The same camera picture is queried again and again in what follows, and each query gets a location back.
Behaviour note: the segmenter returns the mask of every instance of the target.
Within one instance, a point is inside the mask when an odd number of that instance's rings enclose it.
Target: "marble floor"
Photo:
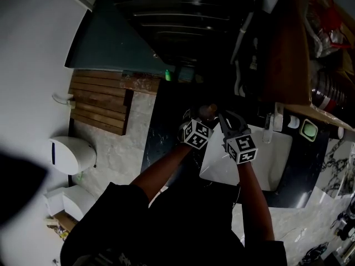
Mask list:
[[[109,182],[129,184],[140,172],[144,147],[155,96],[135,93],[125,136],[82,124],[76,121],[76,137],[90,142],[97,151],[97,167],[84,171],[74,181],[98,198]],[[350,198],[333,199],[315,187],[303,209],[270,208],[277,240],[284,241],[288,265],[297,265],[312,247],[329,242],[326,257],[331,251],[341,252],[346,244],[330,230],[338,214],[346,209]],[[233,209],[232,230],[239,238],[244,235],[241,205]]]

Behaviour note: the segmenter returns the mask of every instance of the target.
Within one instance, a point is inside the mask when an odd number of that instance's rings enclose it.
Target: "white toilet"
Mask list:
[[[75,185],[63,191],[63,205],[66,213],[81,220],[95,204],[95,198],[84,188]]]
[[[51,163],[67,175],[76,175],[96,164],[95,150],[82,139],[59,136],[49,141],[52,146]]]

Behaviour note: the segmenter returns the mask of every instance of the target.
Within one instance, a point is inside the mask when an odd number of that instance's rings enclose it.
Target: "white sink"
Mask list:
[[[251,132],[256,135],[254,139],[256,139],[255,146],[258,148],[258,152],[256,159],[251,163],[257,180],[262,190],[275,191],[290,154],[292,137],[273,132],[271,143],[265,144],[262,141],[262,128],[248,126]],[[237,165],[222,147],[223,138],[221,126],[218,123],[207,144],[200,177],[210,181],[237,185],[239,183]]]

